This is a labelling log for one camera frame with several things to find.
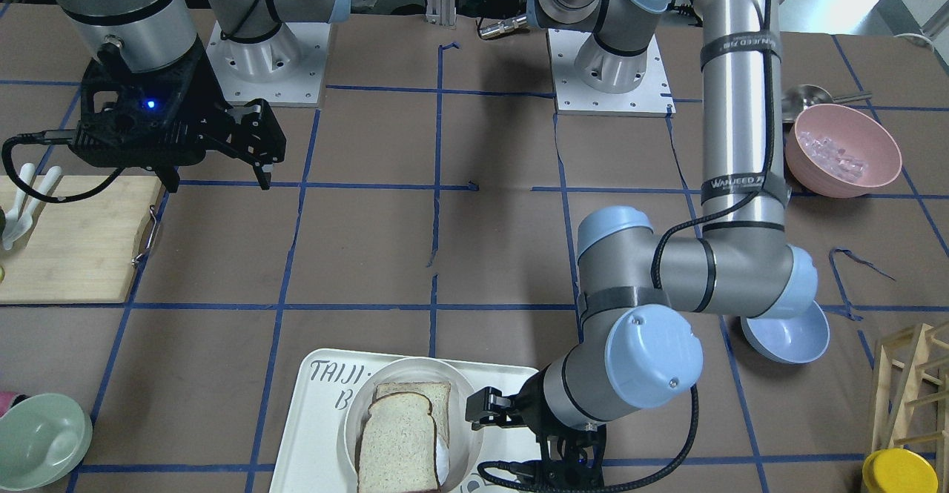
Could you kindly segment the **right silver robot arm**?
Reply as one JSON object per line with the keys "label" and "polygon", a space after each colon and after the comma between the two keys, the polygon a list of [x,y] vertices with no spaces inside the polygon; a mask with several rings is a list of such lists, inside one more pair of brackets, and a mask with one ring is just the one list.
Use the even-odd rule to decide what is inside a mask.
{"label": "right silver robot arm", "polygon": [[272,105],[319,101],[328,42],[314,37],[345,21],[351,0],[209,0],[216,33],[203,43],[186,0],[56,0],[92,60],[80,84],[73,130],[8,139],[65,145],[114,181],[128,168],[179,187],[179,168],[210,150],[247,163],[268,190],[287,139]]}

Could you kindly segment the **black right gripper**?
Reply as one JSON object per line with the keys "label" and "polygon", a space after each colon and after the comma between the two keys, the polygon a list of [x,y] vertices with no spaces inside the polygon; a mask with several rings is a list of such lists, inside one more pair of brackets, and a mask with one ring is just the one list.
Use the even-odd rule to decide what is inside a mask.
{"label": "black right gripper", "polygon": [[74,154],[95,168],[152,168],[168,193],[179,191],[179,166],[202,162],[210,150],[248,163],[264,191],[285,161],[274,109],[264,99],[231,108],[200,38],[172,64],[147,72],[133,72],[118,42],[106,40],[80,91]]}

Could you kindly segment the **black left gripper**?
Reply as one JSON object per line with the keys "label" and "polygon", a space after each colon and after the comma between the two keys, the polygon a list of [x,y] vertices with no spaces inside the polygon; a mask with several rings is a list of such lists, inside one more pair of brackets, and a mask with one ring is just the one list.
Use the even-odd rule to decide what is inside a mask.
{"label": "black left gripper", "polygon": [[[563,438],[574,443],[600,443],[604,460],[606,428],[597,423],[584,422],[579,429],[574,429],[561,423],[543,397],[542,374],[532,375],[515,397],[504,396],[494,387],[485,387],[470,395],[466,399],[465,421],[471,423],[472,429],[525,426],[535,433],[538,445],[552,438]],[[519,479],[535,479],[539,459],[513,463],[515,475]]]}

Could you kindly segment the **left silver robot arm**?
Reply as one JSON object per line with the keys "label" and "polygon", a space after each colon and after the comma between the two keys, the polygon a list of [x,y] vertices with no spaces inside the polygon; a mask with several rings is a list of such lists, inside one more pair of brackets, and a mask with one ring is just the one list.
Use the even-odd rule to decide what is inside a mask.
{"label": "left silver robot arm", "polygon": [[[527,428],[541,456],[485,460],[485,482],[529,492],[616,492],[668,476],[698,433],[701,341],[684,313],[789,320],[816,300],[810,255],[787,243],[790,189],[782,163],[783,0],[694,0],[703,44],[701,215],[658,235],[647,216],[611,206],[578,226],[582,340],[532,375],[518,393],[487,387],[466,403],[472,429]],[[667,0],[529,0],[542,29],[586,31],[582,68],[640,70]],[[644,478],[607,486],[608,423],[690,395],[684,445]]]}

